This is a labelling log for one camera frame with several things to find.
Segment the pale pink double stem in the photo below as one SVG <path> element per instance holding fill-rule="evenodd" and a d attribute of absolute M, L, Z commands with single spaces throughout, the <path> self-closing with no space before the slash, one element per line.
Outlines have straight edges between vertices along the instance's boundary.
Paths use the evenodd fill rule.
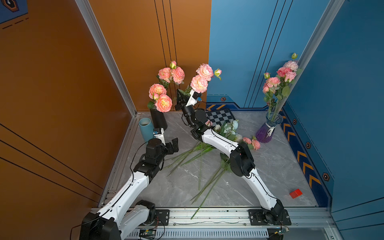
<path fill-rule="evenodd" d="M 181 93 L 186 96 L 191 96 L 194 93 L 203 94 L 208 90 L 209 82 L 212 78 L 221 80 L 222 70 L 213 70 L 209 64 L 201 64 L 196 70 L 196 75 L 192 78 L 190 85 Z"/>

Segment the bunch of pink flowers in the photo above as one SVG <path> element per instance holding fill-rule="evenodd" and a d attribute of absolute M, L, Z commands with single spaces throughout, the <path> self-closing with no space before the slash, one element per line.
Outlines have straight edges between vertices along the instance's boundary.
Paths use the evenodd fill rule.
<path fill-rule="evenodd" d="M 239 177 L 247 179 L 257 177 L 258 173 L 250 151 L 257 151 L 261 147 L 256 137 L 246 138 L 236 133 L 238 129 L 237 120 L 225 123 L 222 126 L 216 125 L 215 127 L 212 127 L 211 122 L 207 121 L 206 126 L 208 128 L 201 137 L 202 141 L 197 143 L 192 149 L 170 158 L 173 162 L 169 165 L 169 167 L 172 167 L 171 173 L 173 173 L 180 166 L 194 162 L 212 150 L 219 150 L 221 152 L 221 166 L 204 187 L 201 187 L 202 169 L 200 169 L 198 177 L 199 192 L 191 198 L 191 202 L 195 203 L 205 191 L 208 191 L 199 205 L 200 208 L 226 172 L 232 172 Z"/>

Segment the pink double bloom stem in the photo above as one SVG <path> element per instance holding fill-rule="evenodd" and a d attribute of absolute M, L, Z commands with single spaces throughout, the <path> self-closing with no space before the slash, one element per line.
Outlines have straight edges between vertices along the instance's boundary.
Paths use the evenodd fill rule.
<path fill-rule="evenodd" d="M 264 73 L 266 82 L 263 85 L 264 101 L 268 106 L 268 119 L 274 121 L 277 115 L 277 106 L 283 99 L 281 79 L 271 77 L 270 73 Z"/>

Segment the pink rose stem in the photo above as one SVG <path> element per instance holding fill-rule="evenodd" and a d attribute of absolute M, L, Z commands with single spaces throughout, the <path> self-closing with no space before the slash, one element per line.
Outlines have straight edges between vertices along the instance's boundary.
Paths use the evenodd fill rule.
<path fill-rule="evenodd" d="M 290 79 L 290 84 L 288 86 L 286 86 L 283 90 L 284 90 L 284 94 L 285 94 L 285 97 L 283 98 L 280 106 L 279 106 L 279 110 L 281 110 L 282 106 L 283 106 L 283 101 L 286 100 L 288 98 L 288 96 L 290 95 L 291 93 L 291 88 L 292 88 L 292 84 L 293 84 L 293 81 L 295 80 L 297 76 L 297 73 L 296 72 L 292 72 L 290 76 L 287 76 L 289 79 Z"/>
<path fill-rule="evenodd" d="M 280 106 L 283 98 L 285 97 L 285 94 L 283 93 L 284 92 L 283 89 L 290 84 L 290 79 L 287 76 L 290 76 L 291 73 L 292 73 L 291 69 L 286 68 L 286 67 L 281 67 L 277 71 L 277 74 L 278 74 L 278 77 L 279 77 L 281 83 L 279 84 L 279 89 L 276 91 L 276 94 L 275 94 L 277 97 L 277 105 L 275 107 L 275 115 L 280 111 L 279 106 Z"/>

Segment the pale pink carnation stem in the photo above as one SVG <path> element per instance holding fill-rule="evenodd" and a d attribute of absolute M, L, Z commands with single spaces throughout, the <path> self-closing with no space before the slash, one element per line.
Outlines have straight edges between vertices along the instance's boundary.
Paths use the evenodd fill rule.
<path fill-rule="evenodd" d="M 292 72 L 296 72 L 299 69 L 299 55 L 297 53 L 293 53 L 291 56 L 291 60 L 284 63 L 283 67 L 290 69 Z"/>

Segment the large peach bloom stem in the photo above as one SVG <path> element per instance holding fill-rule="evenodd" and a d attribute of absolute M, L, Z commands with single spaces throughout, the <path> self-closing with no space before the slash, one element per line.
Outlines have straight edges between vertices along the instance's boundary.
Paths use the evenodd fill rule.
<path fill-rule="evenodd" d="M 173 106 L 172 99 L 167 95 L 166 88 L 161 84 L 153 84 L 149 89 L 150 101 L 148 109 L 157 110 L 161 113 L 169 112 Z"/>

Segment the peach double bloom stem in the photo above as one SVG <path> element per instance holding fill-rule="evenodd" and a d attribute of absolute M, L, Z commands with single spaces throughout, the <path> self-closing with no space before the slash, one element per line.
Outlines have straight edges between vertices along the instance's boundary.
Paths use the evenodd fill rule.
<path fill-rule="evenodd" d="M 177 65 L 176 61 L 172 61 L 169 67 L 159 70 L 157 78 L 160 84 L 168 89 L 170 83 L 175 83 L 176 85 L 183 84 L 185 76 L 184 70 Z"/>

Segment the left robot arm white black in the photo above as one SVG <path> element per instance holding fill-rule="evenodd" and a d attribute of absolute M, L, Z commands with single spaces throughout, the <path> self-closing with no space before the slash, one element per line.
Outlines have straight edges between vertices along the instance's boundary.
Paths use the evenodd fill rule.
<path fill-rule="evenodd" d="M 164 143 L 158 138 L 150 139 L 146 152 L 132 169 L 132 175 L 118 193 L 97 213 L 88 213 L 80 225 L 80 240 L 124 240 L 141 224 L 151 224 L 155 218 L 156 205 L 149 201 L 137 202 L 129 210 L 138 195 L 163 169 L 164 158 L 179 151 L 178 138 Z"/>

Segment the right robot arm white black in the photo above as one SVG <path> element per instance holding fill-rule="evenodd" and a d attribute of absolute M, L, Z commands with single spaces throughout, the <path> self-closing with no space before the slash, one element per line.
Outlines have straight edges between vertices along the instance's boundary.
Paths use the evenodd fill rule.
<path fill-rule="evenodd" d="M 243 178 L 258 198 L 265 214 L 265 221 L 270 225 L 278 225 L 283 219 L 284 206 L 268 189 L 261 179 L 254 163 L 253 156 L 245 142 L 237 143 L 216 133 L 212 127 L 206 125 L 208 118 L 204 110 L 194 109 L 200 93 L 193 90 L 185 94 L 177 89 L 177 104 L 175 109 L 183 112 L 194 139 L 208 144 L 229 157 L 231 171 Z"/>

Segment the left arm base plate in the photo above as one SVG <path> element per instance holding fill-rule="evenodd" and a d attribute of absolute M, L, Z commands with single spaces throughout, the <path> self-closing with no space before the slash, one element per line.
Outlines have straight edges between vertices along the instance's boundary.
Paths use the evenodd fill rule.
<path fill-rule="evenodd" d="M 150 212 L 147 220 L 141 226 L 158 226 L 159 224 L 169 225 L 170 210 L 155 210 Z"/>

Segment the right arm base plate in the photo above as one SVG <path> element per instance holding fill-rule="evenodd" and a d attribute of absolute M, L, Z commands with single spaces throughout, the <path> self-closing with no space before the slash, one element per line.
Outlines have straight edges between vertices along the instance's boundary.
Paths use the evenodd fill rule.
<path fill-rule="evenodd" d="M 291 218 L 288 214 L 288 211 L 283 209 L 283 211 L 274 215 L 272 211 L 267 211 L 264 209 L 250 209 L 248 210 L 250 222 L 252 226 L 291 226 Z"/>

